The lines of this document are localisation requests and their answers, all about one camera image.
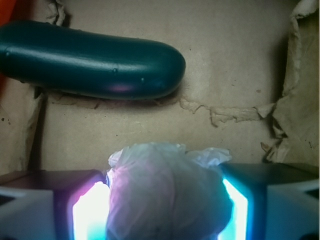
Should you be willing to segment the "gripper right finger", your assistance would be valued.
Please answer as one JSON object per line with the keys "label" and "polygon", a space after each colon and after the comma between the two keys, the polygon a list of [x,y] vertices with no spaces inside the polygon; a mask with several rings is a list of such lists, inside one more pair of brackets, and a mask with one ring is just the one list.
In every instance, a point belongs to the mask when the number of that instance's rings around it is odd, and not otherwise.
{"label": "gripper right finger", "polygon": [[223,163],[233,212],[219,240],[318,240],[320,171],[306,163]]}

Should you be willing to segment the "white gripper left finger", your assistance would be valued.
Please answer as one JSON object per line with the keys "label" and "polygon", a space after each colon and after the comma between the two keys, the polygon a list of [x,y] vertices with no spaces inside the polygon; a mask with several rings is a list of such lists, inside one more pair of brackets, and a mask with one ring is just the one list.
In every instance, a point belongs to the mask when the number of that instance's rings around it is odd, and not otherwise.
{"label": "white gripper left finger", "polygon": [[99,170],[0,177],[2,240],[106,240],[109,186]]}

